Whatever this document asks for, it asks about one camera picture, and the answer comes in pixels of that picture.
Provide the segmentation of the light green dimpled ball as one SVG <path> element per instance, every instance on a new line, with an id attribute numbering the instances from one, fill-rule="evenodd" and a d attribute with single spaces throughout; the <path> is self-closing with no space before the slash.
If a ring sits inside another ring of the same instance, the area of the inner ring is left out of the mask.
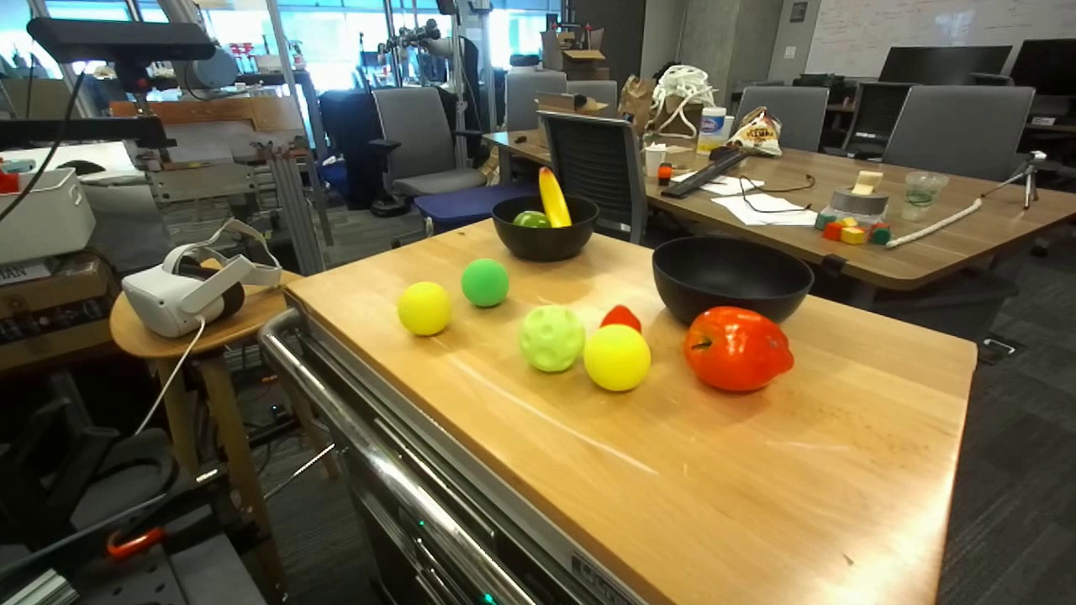
<path id="1" fill-rule="evenodd" d="M 586 329 L 567 305 L 536 305 L 520 322 L 520 352 L 542 372 L 567 369 L 586 346 Z"/>

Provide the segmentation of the green smooth ball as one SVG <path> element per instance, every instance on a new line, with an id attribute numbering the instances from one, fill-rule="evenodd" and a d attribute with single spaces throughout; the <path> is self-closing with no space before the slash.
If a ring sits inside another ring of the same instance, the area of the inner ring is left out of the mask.
<path id="1" fill-rule="evenodd" d="M 462 273 L 462 294 L 473 309 L 490 309 L 507 301 L 510 275 L 497 259 L 473 259 Z"/>

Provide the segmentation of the small red strawberry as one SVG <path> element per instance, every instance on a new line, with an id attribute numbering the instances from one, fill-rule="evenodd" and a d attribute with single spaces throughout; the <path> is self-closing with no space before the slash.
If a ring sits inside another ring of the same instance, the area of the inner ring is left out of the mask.
<path id="1" fill-rule="evenodd" d="M 612 305 L 597 328 L 630 328 L 642 332 L 642 319 L 630 305 Z"/>

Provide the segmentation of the yellow banana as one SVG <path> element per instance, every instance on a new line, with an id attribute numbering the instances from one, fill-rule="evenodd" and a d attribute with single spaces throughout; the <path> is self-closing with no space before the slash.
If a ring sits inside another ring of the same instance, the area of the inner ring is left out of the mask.
<path id="1" fill-rule="evenodd" d="M 566 193 L 559 184 L 559 174 L 551 170 L 539 170 L 539 195 L 542 195 L 542 208 L 547 214 L 547 225 L 567 228 L 572 213 L 567 213 Z"/>

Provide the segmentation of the green lime fruit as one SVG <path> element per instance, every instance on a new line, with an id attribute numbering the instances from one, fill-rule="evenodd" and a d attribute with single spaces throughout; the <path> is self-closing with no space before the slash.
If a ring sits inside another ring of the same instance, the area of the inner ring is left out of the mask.
<path id="1" fill-rule="evenodd" d="M 519 213 L 519 214 L 510 219 L 510 225 L 519 225 L 519 228 L 551 228 L 547 214 L 539 213 L 539 208 Z"/>

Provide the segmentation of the yellow ball near apple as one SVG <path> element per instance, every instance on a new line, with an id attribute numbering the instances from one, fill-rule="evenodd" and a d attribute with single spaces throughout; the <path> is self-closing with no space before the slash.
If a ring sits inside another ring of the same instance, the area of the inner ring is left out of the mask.
<path id="1" fill-rule="evenodd" d="M 653 369 L 653 350 L 632 328 L 612 322 L 586 339 L 586 372 L 596 388 L 625 394 L 636 390 Z"/>

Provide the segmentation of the black bowl left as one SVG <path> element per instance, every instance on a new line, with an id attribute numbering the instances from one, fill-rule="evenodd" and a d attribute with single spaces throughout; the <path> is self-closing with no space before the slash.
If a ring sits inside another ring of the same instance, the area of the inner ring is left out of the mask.
<path id="1" fill-rule="evenodd" d="M 572 200 L 572 225 L 567 228 L 519 228 L 510 219 L 524 208 L 542 208 L 539 200 L 507 200 L 493 205 L 493 228 L 510 255 L 524 262 L 561 262 L 574 259 L 596 231 L 596 205 L 586 200 Z"/>

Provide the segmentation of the yellow ball far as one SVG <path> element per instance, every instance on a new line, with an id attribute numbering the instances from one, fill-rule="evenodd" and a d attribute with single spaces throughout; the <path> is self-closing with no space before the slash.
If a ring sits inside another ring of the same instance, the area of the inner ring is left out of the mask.
<path id="1" fill-rule="evenodd" d="M 397 297 L 397 319 L 413 337 L 438 337 L 453 319 L 450 294 L 439 283 L 413 283 Z"/>

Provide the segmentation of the grey office chair near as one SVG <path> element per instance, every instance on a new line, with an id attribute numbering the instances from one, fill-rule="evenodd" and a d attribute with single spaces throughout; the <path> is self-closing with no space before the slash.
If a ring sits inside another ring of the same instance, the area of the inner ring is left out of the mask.
<path id="1" fill-rule="evenodd" d="M 630 241 L 646 238 L 648 200 L 639 139 L 625 118 L 546 113 L 551 170 L 567 200 L 597 213 L 597 228 Z"/>

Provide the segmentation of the grey office chair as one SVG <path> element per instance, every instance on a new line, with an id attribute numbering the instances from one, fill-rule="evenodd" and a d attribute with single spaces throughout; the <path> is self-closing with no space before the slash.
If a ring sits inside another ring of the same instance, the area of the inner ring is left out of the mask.
<path id="1" fill-rule="evenodd" d="M 910 86 L 880 158 L 886 164 L 1007 177 L 1034 91 L 1011 86 Z"/>
<path id="2" fill-rule="evenodd" d="M 625 118 L 546 113 L 551 170 L 567 200 L 597 213 L 597 228 L 630 241 L 646 238 L 648 200 L 639 139 Z"/>

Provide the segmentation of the black bowl right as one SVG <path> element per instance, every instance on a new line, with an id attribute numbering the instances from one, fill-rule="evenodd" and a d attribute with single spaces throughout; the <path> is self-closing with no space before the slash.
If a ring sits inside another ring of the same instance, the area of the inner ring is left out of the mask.
<path id="1" fill-rule="evenodd" d="M 811 294 L 813 270 L 755 241 L 688 237 L 653 251 L 653 283 L 683 328 L 713 305 L 738 305 L 783 322 Z"/>

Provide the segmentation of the wooden office desk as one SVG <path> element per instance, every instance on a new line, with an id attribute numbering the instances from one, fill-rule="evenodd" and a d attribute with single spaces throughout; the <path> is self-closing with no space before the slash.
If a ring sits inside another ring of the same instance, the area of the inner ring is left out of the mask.
<path id="1" fill-rule="evenodd" d="M 813 151 L 745 158 L 731 177 L 666 200 L 646 177 L 648 208 L 688 231 L 755 238 L 813 265 L 835 265 L 875 291 L 924 291 L 945 275 L 1047 237 L 1076 219 L 1071 193 L 964 174 L 924 174 Z M 886 247 L 843 247 L 816 231 L 820 214 L 892 228 Z"/>

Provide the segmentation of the white VR headset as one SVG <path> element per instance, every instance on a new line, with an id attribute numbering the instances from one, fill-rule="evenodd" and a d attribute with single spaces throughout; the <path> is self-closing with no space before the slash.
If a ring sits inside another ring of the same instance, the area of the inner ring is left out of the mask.
<path id="1" fill-rule="evenodd" d="M 223 249 L 230 237 L 250 238 L 263 255 L 230 255 Z M 200 322 L 236 318 L 250 286 L 274 286 L 280 279 L 283 265 L 265 237 L 241 219 L 225 219 L 208 238 L 181 241 L 159 265 L 123 275 L 121 294 L 147 332 L 175 339 Z"/>

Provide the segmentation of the round wooden stool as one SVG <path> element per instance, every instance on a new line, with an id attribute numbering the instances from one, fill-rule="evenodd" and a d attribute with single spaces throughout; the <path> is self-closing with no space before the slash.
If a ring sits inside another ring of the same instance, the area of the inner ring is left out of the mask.
<path id="1" fill-rule="evenodd" d="M 141 359 L 159 376 L 154 408 L 166 412 L 171 455 L 186 472 L 206 472 L 208 458 L 199 450 L 199 422 L 188 398 L 188 379 L 206 388 L 208 433 L 219 449 L 230 489 L 240 498 L 241 517 L 252 526 L 252 580 L 270 605 L 284 598 L 284 573 L 273 539 L 270 509 L 258 489 L 258 472 L 250 449 L 250 431 L 240 412 L 236 383 L 225 368 L 225 350 L 252 343 L 265 319 L 283 309 L 283 291 L 252 291 L 245 304 L 214 322 L 194 322 L 178 337 L 151 332 L 129 294 L 119 294 L 107 329 L 121 352 Z"/>

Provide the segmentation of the grey office chair right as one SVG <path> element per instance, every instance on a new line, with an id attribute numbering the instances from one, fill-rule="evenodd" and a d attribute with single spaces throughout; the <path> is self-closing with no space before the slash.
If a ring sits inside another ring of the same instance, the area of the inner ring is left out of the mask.
<path id="1" fill-rule="evenodd" d="M 910 86 L 880 158 L 886 164 L 1007 177 L 1034 91 L 1011 86 Z"/>

